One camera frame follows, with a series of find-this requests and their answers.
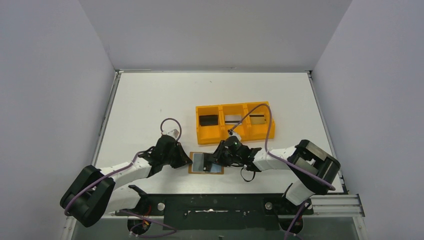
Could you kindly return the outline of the black card from holder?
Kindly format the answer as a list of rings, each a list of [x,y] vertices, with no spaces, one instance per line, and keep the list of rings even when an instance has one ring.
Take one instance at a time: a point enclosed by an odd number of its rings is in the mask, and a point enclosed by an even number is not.
[[[191,171],[193,173],[210,173],[212,154],[207,152],[194,152],[192,154]]]
[[[200,115],[198,117],[198,122],[201,127],[218,126],[219,116],[217,114]]]

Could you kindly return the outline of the orange leather card holder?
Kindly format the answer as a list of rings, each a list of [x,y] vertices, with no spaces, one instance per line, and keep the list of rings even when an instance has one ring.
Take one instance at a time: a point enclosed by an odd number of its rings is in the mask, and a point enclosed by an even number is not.
[[[207,152],[190,152],[191,164],[188,167],[189,174],[198,175],[223,175],[224,167],[205,160],[210,154]]]

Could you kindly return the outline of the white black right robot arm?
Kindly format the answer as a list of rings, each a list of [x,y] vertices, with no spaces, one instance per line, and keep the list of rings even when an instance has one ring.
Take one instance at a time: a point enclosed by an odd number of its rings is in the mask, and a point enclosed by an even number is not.
[[[295,206],[314,195],[326,195],[335,190],[333,181],[341,167],[337,159],[306,139],[295,146],[266,149],[250,148],[235,136],[222,140],[213,153],[203,155],[205,172],[210,171],[213,164],[241,167],[253,173],[268,170],[292,171],[297,180],[290,184],[284,197]]]

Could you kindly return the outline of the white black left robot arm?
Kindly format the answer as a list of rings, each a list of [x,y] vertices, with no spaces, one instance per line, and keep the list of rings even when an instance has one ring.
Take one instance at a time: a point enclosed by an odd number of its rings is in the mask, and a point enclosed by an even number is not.
[[[66,216],[72,216],[84,227],[91,227],[104,214],[133,209],[141,199],[120,197],[125,185],[147,179],[159,173],[164,166],[178,169],[192,164],[180,142],[171,135],[162,135],[155,146],[139,151],[131,161],[96,168],[87,165],[62,196],[59,205]]]

